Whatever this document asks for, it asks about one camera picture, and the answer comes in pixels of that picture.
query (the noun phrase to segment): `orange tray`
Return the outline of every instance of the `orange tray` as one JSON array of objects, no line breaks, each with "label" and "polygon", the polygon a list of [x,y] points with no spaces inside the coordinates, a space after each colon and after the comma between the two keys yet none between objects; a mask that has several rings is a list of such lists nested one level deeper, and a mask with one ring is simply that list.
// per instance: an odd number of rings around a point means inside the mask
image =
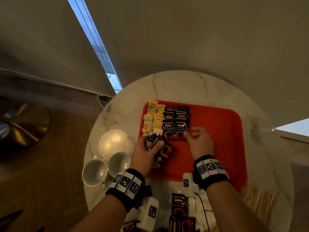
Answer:
[{"label": "orange tray", "polygon": [[[200,105],[159,101],[168,107],[176,108],[178,105],[190,107],[189,133],[192,127],[202,126],[211,135],[214,141],[214,157],[220,161],[230,177],[229,182],[240,190],[247,183],[247,166],[245,148],[243,143],[243,129],[239,115],[230,109],[207,107]],[[147,113],[148,103],[145,104],[141,117],[138,139],[142,136],[143,116]],[[187,141],[170,141],[175,151],[168,162],[162,167],[152,169],[148,175],[182,182],[184,173],[193,172],[193,158]]]}]

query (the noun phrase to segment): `white cup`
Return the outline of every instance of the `white cup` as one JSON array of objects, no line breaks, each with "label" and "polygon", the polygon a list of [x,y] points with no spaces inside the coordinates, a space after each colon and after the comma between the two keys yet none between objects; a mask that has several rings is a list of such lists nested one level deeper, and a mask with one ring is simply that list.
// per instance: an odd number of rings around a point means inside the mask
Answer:
[{"label": "white cup", "polygon": [[117,152],[111,156],[108,162],[108,171],[112,177],[130,167],[131,157],[125,152]]},{"label": "white cup", "polygon": [[90,160],[83,169],[82,178],[87,186],[95,187],[103,183],[108,174],[108,167],[104,160]]}]

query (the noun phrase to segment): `black wristband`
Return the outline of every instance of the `black wristband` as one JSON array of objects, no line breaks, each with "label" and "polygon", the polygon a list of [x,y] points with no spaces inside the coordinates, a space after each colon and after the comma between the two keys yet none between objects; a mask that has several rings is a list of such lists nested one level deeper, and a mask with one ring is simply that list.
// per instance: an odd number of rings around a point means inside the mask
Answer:
[{"label": "black wristband", "polygon": [[145,179],[143,175],[135,169],[127,169],[125,172],[118,173],[105,195],[114,195],[129,212],[141,203],[144,188]]},{"label": "black wristband", "polygon": [[215,183],[221,181],[228,181],[229,176],[226,171],[212,155],[201,156],[193,163],[193,182],[204,190]]}]

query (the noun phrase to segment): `brass floor lamp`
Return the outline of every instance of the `brass floor lamp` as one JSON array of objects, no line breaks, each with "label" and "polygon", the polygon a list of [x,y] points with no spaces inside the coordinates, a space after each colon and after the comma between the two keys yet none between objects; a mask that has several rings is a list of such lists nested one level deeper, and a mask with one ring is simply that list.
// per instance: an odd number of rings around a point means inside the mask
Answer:
[{"label": "brass floor lamp", "polygon": [[33,146],[45,135],[49,122],[47,108],[34,103],[22,104],[0,116],[0,152]]}]

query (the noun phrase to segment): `marble tabletop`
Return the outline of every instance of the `marble tabletop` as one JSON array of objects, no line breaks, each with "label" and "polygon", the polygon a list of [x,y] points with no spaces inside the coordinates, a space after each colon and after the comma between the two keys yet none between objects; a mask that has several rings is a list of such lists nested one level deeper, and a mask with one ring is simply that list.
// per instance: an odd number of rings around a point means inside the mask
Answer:
[{"label": "marble tabletop", "polygon": [[[288,231],[294,202],[288,154],[265,113],[243,92],[216,77],[192,71],[165,71],[141,78],[119,92],[99,115],[91,131],[84,165],[94,155],[108,161],[116,152],[132,154],[143,106],[151,99],[232,109],[242,120],[248,184],[277,196],[270,223],[272,231]],[[171,193],[182,182],[147,178],[160,207],[156,228],[168,227]],[[106,188],[84,185],[88,209],[105,196]],[[133,209],[127,220],[136,217]]]}]

